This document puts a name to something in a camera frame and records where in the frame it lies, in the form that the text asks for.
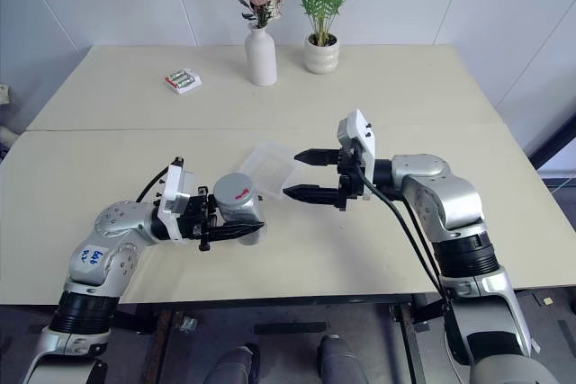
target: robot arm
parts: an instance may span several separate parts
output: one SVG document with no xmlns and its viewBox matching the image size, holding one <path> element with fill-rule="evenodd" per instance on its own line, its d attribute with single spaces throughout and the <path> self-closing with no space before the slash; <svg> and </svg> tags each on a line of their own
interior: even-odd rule
<svg viewBox="0 0 576 384">
<path fill-rule="evenodd" d="M 192 174 L 182 167 L 179 158 L 168 167 L 157 205 L 120 201 L 98 215 L 92 233 L 70 258 L 58 309 L 40 334 L 24 384 L 51 382 L 52 374 L 60 383 L 104 382 L 105 365 L 94 357 L 106 350 L 113 313 L 144 247 L 168 239 L 200 239 L 200 250 L 208 251 L 211 241 L 242 237 L 264 226 L 230 212 L 226 223 L 216 226 L 218 197 L 205 186 L 192 196 Z"/>
<path fill-rule="evenodd" d="M 301 184 L 284 193 L 345 210 L 347 199 L 365 197 L 369 182 L 390 201 L 406 200 L 433 246 L 448 343 L 458 362 L 472 366 L 471 381 L 556 382 L 530 358 L 527 323 L 494 254 L 473 186 L 453 175 L 437 156 L 374 159 L 374 133 L 360 111 L 340 122 L 338 140 L 340 150 L 310 149 L 295 157 L 311 165 L 336 165 L 337 189 Z"/>
</svg>

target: wall outlet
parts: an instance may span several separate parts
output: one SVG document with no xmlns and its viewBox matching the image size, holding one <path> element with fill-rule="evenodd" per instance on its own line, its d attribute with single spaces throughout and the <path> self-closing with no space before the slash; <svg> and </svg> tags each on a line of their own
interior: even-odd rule
<svg viewBox="0 0 576 384">
<path fill-rule="evenodd" d="M 10 98 L 8 97 L 8 89 L 9 87 L 7 85 L 0 85 L 0 105 L 10 102 Z"/>
</svg>

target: white vase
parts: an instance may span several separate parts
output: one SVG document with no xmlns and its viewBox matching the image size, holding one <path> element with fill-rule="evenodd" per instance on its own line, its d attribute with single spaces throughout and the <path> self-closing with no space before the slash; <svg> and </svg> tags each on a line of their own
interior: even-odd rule
<svg viewBox="0 0 576 384">
<path fill-rule="evenodd" d="M 304 41 L 304 66 L 314 74 L 327 74 L 338 66 L 340 41 L 327 47 L 318 47 L 310 42 L 310 37 Z"/>
<path fill-rule="evenodd" d="M 248 61 L 248 77 L 255 85 L 273 85 L 277 80 L 274 39 L 266 33 L 266 27 L 257 29 L 249 24 L 248 28 L 250 34 L 244 43 Z"/>
</svg>

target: beige tabletop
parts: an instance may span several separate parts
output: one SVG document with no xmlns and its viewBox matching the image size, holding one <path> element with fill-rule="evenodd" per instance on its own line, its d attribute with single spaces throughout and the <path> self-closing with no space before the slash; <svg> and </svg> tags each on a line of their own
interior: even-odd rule
<svg viewBox="0 0 576 384">
<path fill-rule="evenodd" d="M 182 67 L 202 85 L 178 95 L 163 81 Z M 278 82 L 247 80 L 243 47 L 93 47 L 29 130 L 332 130 L 351 107 L 379 124 L 500 121 L 451 46 L 346 46 L 338 69 L 313 75 L 302 49 L 278 48 Z"/>
<path fill-rule="evenodd" d="M 136 197 L 174 156 L 184 157 L 198 184 L 212 188 L 262 140 L 294 152 L 337 147 L 338 119 L 352 108 L 331 119 L 330 128 L 24 133 L 0 165 L 0 301 L 56 303 L 68 258 L 96 215 Z M 378 157 L 437 154 L 476 186 L 515 287 L 576 283 L 576 235 L 501 122 L 377 123 Z M 336 186 L 337 178 L 333 167 L 307 166 L 294 181 Z M 122 301 L 433 290 L 397 221 L 374 197 L 350 201 L 346 212 L 287 197 L 265 200 L 263 211 L 267 233 L 256 246 L 220 242 L 207 253 L 196 242 L 147 248 Z"/>
</svg>

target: black cable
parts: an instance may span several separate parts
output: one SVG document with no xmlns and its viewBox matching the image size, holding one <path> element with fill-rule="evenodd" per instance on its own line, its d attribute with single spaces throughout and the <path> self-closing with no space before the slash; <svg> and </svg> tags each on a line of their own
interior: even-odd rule
<svg viewBox="0 0 576 384">
<path fill-rule="evenodd" d="M 416 220 L 416 215 L 414 214 L 414 211 L 412 210 L 412 208 L 410 207 L 410 205 L 406 201 L 406 198 L 402 197 L 401 201 L 404 203 L 404 207 L 406 207 L 406 211 L 408 212 L 408 214 L 410 216 L 410 220 L 412 221 L 412 225 L 414 226 L 414 228 L 416 229 L 416 232 L 418 233 L 418 238 L 420 239 L 420 243 L 422 244 L 422 247 L 424 248 L 424 252 L 426 252 L 426 256 L 428 257 L 430 265 L 432 266 L 432 270 L 434 271 L 434 275 L 436 276 L 436 280 L 440 281 L 440 271 L 438 270 L 436 260 L 434 259 L 434 257 L 432 256 L 432 253 L 430 252 L 430 248 L 428 247 L 428 243 L 427 243 L 426 239 L 424 238 L 424 233 L 422 233 L 422 230 L 420 229 L 420 225 L 418 224 L 418 221 Z"/>
<path fill-rule="evenodd" d="M 416 240 L 414 239 L 414 236 L 410 232 L 408 225 L 406 225 L 406 221 L 404 220 L 404 218 L 402 217 L 402 215 L 400 214 L 400 212 L 398 211 L 396 206 L 394 206 L 394 204 L 392 204 L 392 202 L 390 200 L 388 200 L 388 198 L 383 193 L 378 191 L 378 189 L 376 189 L 376 187 L 372 184 L 372 182 L 370 182 L 366 178 L 366 176 L 362 172 L 362 168 L 360 168 L 360 165 L 356 165 L 355 169 L 356 169 L 356 172 L 358 173 L 358 175 L 360 176 L 360 178 L 362 179 L 362 181 L 364 182 L 364 184 L 368 187 L 368 189 L 370 191 L 372 191 L 372 193 L 374 195 L 376 195 L 380 200 L 382 200 L 384 202 L 384 204 L 386 204 L 386 206 L 388 206 L 388 208 L 392 211 L 392 213 L 394 214 L 396 219 L 400 222 L 400 225 L 402 226 L 402 229 L 404 230 L 404 234 L 406 234 L 406 237 L 410 241 L 410 244 L 412 245 L 412 248 L 414 249 L 414 252 L 416 253 L 416 256 L 418 257 L 420 264 L 422 264 L 422 267 L 424 268 L 424 271 L 428 275 L 428 278 L 430 278 L 430 281 L 432 282 L 432 285 L 434 285 L 434 288 L 436 288 L 436 290 L 438 291 L 440 296 L 442 296 L 442 298 L 443 298 L 444 294 L 440 290 L 440 285 L 439 285 L 438 281 L 436 280 L 436 278 L 434 277 L 434 274 L 430 271 L 426 262 L 424 261 L 424 256 L 422 256 L 422 253 L 420 252 L 420 249 L 418 248 L 418 245 L 416 244 Z"/>
<path fill-rule="evenodd" d="M 158 180 L 160 180 L 160 178 L 162 178 L 162 176 L 164 174 L 166 174 L 167 172 L 168 172 L 168 167 L 164 168 L 160 173 L 156 174 L 154 176 L 154 178 L 152 180 L 150 180 L 148 182 L 148 184 L 146 185 L 146 187 L 142 190 L 142 192 L 140 193 L 140 195 L 136 199 L 136 202 L 141 202 L 144 199 L 144 197 L 146 196 L 146 194 L 149 192 L 149 190 L 152 188 L 152 186 L 154 186 L 156 184 L 156 182 Z"/>
</svg>

